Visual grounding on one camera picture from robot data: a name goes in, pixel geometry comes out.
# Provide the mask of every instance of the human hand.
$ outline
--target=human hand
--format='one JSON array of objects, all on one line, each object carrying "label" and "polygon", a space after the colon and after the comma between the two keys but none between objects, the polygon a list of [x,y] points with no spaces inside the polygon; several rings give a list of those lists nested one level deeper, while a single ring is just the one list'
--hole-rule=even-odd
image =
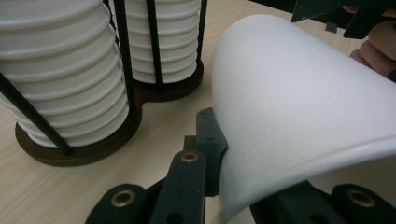
[{"label": "human hand", "polygon": [[[355,7],[344,7],[354,13]],[[396,9],[386,10],[384,16],[396,17]],[[371,67],[386,77],[396,70],[396,21],[383,21],[377,24],[368,34],[368,40],[361,48],[354,50],[350,57]]]}]

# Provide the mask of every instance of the light wood tabletop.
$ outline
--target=light wood tabletop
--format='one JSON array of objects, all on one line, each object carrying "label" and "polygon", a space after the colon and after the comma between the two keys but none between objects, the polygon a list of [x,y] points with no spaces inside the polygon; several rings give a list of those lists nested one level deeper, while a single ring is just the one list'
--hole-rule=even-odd
[{"label": "light wood tabletop", "polygon": [[[204,80],[189,96],[143,106],[143,119],[132,139],[107,158],[79,167],[53,167],[27,155],[18,145],[15,120],[0,106],[0,223],[84,223],[109,189],[130,183],[148,188],[165,177],[185,135],[195,135],[195,115],[212,106],[211,61],[221,34],[254,14],[291,15],[248,0],[209,0],[202,54]],[[298,26],[349,54],[362,40],[325,31],[326,25],[301,21]],[[206,201],[206,223],[218,213],[218,199]]]}]

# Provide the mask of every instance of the brown wooden base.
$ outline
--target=brown wooden base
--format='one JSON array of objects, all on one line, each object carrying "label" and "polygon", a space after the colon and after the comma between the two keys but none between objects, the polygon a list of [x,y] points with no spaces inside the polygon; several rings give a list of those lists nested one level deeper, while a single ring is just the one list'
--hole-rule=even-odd
[{"label": "brown wooden base", "polygon": [[21,148],[37,161],[53,166],[80,166],[99,161],[120,149],[134,136],[142,120],[142,106],[147,102],[166,102],[180,99],[196,90],[202,82],[204,65],[197,64],[197,69],[189,78],[177,83],[163,84],[163,90],[157,91],[154,84],[134,82],[136,97],[135,111],[130,111],[120,128],[108,138],[85,146],[74,147],[74,153],[65,156],[57,148],[42,147],[35,143],[17,123],[15,134]]}]

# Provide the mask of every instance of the white cylinder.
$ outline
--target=white cylinder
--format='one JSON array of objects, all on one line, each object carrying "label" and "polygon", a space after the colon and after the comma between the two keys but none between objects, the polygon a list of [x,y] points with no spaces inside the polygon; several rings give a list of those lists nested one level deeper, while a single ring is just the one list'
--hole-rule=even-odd
[{"label": "white cylinder", "polygon": [[230,146],[220,221],[310,177],[396,153],[396,85],[289,21],[256,15],[231,26],[212,73]]},{"label": "white cylinder", "polygon": [[[100,0],[0,2],[0,71],[71,147],[96,143],[129,107],[110,13]],[[0,95],[30,138],[55,147]]]},{"label": "white cylinder", "polygon": [[[126,16],[134,79],[155,83],[146,1],[127,0]],[[197,66],[199,0],[155,1],[163,83],[178,82]]]}]

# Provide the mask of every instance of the stacked white cup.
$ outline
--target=stacked white cup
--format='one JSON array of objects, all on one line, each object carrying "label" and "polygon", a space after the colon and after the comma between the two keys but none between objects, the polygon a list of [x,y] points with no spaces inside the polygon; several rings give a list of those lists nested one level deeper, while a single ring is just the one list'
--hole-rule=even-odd
[{"label": "stacked white cup", "polygon": [[[200,0],[155,1],[163,83],[190,77],[197,66]],[[155,83],[145,0],[127,0],[126,16],[134,79]]]},{"label": "stacked white cup", "polygon": [[[100,0],[0,2],[0,71],[71,147],[113,134],[129,112],[110,13]],[[55,147],[11,102],[30,138]]]}]

